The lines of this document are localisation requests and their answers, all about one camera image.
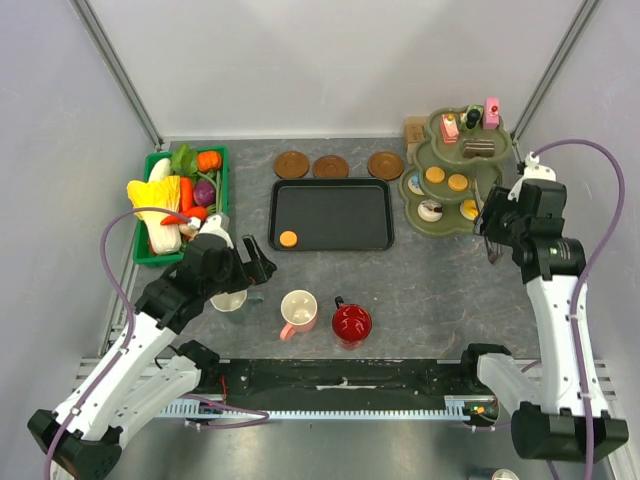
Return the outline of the blue iced donut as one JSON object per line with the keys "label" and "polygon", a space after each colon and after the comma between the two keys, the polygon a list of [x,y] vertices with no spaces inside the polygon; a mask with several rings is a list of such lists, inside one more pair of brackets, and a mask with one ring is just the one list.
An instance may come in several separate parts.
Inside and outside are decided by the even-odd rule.
{"label": "blue iced donut", "polygon": [[418,173],[414,173],[411,177],[408,178],[407,185],[409,190],[413,194],[424,196],[424,192],[422,191],[420,186],[420,177]]}

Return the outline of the red mug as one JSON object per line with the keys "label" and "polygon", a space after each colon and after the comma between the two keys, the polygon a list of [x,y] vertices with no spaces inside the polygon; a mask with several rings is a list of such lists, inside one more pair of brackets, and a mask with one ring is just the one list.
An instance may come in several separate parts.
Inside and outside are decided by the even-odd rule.
{"label": "red mug", "polygon": [[337,343],[346,350],[355,350],[368,339],[373,321],[363,307],[347,303],[341,296],[334,299],[336,311],[331,320]]}

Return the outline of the pink cake with cherry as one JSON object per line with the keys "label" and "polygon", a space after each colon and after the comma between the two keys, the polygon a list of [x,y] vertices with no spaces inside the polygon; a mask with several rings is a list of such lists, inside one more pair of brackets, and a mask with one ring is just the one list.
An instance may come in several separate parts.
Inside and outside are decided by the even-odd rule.
{"label": "pink cake with cherry", "polygon": [[500,125],[500,101],[497,97],[487,97],[484,102],[482,128],[495,130]]}

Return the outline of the grey blue mug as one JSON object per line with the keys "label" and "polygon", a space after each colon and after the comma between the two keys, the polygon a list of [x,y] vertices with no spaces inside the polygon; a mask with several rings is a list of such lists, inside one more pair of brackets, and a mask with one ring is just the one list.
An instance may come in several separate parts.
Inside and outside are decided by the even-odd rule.
{"label": "grey blue mug", "polygon": [[239,323],[251,317],[255,308],[264,301],[260,292],[242,290],[235,293],[221,293],[213,296],[210,303],[226,320]]}

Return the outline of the yellow fruit tart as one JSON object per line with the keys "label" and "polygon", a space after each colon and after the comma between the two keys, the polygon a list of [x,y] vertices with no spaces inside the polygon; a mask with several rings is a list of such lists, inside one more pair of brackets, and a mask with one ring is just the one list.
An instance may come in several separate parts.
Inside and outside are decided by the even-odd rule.
{"label": "yellow fruit tart", "polygon": [[469,221],[474,221],[479,214],[478,206],[476,202],[472,199],[464,200],[460,204],[459,210],[461,215]]}

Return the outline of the orange biscuit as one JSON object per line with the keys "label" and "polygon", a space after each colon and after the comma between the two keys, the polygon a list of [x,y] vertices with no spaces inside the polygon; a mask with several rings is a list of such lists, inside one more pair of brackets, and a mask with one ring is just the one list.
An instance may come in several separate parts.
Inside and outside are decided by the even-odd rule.
{"label": "orange biscuit", "polygon": [[280,234],[279,242],[284,248],[293,248],[298,243],[298,235],[294,231],[286,230]]}
{"label": "orange biscuit", "polygon": [[463,192],[469,187],[469,180],[465,175],[456,173],[448,177],[447,185],[454,192]]}
{"label": "orange biscuit", "polygon": [[440,167],[429,167],[425,171],[425,179],[431,184],[440,184],[446,179],[446,173]]}

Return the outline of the pink mug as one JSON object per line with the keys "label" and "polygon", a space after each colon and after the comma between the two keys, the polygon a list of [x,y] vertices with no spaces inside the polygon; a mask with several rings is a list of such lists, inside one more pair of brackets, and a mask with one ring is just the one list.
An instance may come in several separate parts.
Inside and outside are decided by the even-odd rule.
{"label": "pink mug", "polygon": [[318,317],[318,303],[310,292],[293,290],[282,299],[280,312],[285,321],[280,332],[280,339],[287,341],[298,333],[310,331],[315,326]]}

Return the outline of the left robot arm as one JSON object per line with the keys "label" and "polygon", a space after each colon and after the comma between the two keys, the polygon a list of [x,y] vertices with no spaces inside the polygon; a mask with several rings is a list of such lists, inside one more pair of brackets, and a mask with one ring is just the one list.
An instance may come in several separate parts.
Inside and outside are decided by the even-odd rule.
{"label": "left robot arm", "polygon": [[222,236],[202,233],[182,260],[149,283],[128,311],[127,326],[85,381],[54,410],[37,410],[27,427],[48,465],[74,479],[104,479],[126,443],[163,408],[220,380],[217,353],[191,340],[143,385],[136,382],[166,347],[219,294],[269,281],[277,269],[257,245],[242,238],[250,259]]}

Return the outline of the green white cake slice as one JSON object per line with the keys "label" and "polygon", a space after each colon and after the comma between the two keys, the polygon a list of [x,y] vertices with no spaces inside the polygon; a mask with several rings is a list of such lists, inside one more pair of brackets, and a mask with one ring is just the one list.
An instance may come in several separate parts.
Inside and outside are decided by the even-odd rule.
{"label": "green white cake slice", "polygon": [[464,112],[460,113],[460,131],[472,131],[481,124],[484,108],[481,105],[472,104]]}

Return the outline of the pink striped cake slice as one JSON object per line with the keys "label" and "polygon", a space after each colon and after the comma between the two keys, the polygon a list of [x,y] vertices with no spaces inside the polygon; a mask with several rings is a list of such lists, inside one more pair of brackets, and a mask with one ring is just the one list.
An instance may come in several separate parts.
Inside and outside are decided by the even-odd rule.
{"label": "pink striped cake slice", "polygon": [[441,115],[440,132],[445,144],[457,143],[459,138],[459,129],[456,121],[456,115],[453,112]]}

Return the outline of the white chocolate donut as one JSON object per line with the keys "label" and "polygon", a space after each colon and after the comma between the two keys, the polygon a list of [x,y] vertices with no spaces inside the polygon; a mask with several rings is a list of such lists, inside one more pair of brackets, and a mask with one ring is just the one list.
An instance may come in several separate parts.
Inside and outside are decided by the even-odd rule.
{"label": "white chocolate donut", "polygon": [[417,207],[417,214],[426,222],[437,222],[443,216],[443,205],[431,199],[423,200]]}

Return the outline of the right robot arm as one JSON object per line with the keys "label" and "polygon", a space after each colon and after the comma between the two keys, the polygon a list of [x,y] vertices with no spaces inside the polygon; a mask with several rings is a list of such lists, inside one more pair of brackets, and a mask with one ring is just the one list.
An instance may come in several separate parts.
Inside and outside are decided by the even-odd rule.
{"label": "right robot arm", "polygon": [[526,180],[518,192],[495,186],[475,222],[486,243],[508,246],[533,306],[542,380],[532,382],[500,345],[473,343],[458,381],[467,392],[487,387],[511,417],[523,459],[593,465],[629,439],[611,416],[595,370],[586,323],[587,261],[577,239],[564,236],[567,191],[550,180]]}

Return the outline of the chocolate layer cake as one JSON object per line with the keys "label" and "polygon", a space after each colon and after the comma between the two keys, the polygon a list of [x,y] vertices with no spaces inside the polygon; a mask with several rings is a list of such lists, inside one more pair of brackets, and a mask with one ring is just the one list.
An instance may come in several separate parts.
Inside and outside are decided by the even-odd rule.
{"label": "chocolate layer cake", "polygon": [[466,159],[481,157],[491,158],[495,155],[495,143],[490,139],[466,139],[462,145],[462,157]]}

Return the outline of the metal tongs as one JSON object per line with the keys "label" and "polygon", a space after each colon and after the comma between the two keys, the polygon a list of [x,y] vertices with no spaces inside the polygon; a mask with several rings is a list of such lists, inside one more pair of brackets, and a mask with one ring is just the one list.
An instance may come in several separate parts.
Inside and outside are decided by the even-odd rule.
{"label": "metal tongs", "polygon": [[[481,196],[480,184],[479,184],[478,178],[475,178],[473,180],[473,194],[474,194],[474,201],[476,202],[479,210],[479,214],[477,217],[482,217],[484,200]],[[485,250],[486,250],[487,260],[491,265],[495,265],[503,255],[502,246],[488,240],[487,238],[482,237],[482,239],[483,239]]]}

